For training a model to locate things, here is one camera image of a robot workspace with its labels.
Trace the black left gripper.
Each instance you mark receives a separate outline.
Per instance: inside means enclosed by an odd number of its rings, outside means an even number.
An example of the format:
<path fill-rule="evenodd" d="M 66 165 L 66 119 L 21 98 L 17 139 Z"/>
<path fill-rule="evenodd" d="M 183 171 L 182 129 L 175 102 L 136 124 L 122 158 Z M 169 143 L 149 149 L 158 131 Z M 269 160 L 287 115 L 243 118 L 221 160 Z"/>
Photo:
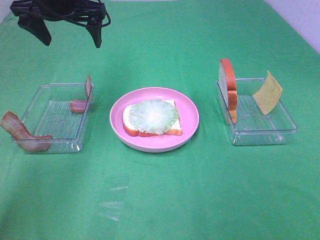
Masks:
<path fill-rule="evenodd" d="M 18 26 L 49 46 L 52 37 L 45 25 L 46 21 L 66 21 L 81 27 L 86 24 L 86 30 L 92 37 L 96 48 L 102 44 L 102 27 L 108 18 L 105 4 L 98 0 L 14 0 L 10 5 L 12 13 L 18 17 L 27 15 L 38 19 L 19 19 Z"/>

